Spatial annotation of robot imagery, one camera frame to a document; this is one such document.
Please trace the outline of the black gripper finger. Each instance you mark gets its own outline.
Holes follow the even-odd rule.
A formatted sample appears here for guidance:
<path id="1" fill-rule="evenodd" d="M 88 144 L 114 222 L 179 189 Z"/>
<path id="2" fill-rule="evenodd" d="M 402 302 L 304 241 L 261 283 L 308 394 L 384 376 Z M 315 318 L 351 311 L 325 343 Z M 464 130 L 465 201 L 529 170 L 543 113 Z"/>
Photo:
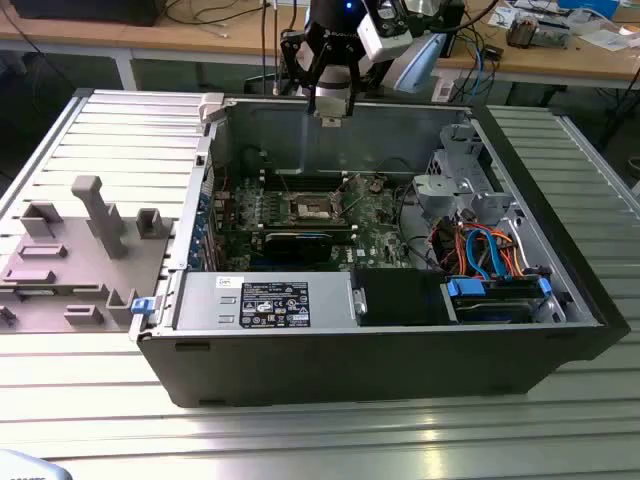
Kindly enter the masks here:
<path id="1" fill-rule="evenodd" d="M 356 95 L 361 91 L 361 72 L 359 62 L 364 48 L 357 37 L 333 37 L 331 39 L 331 60 L 329 64 L 348 83 L 349 93 L 346 102 L 346 116 L 351 116 Z"/>
<path id="2" fill-rule="evenodd" d="M 303 87 L 308 90 L 307 113 L 312 115 L 316 111 L 316 89 L 321 75 L 329 65 L 332 55 L 332 42 L 329 34 L 320 28 L 321 32 L 283 30 L 280 38 L 280 50 L 283 59 L 283 68 L 287 80 L 280 94 L 289 95 L 295 87 Z M 306 43 L 311 50 L 310 66 L 305 69 L 299 63 L 297 55 Z"/>

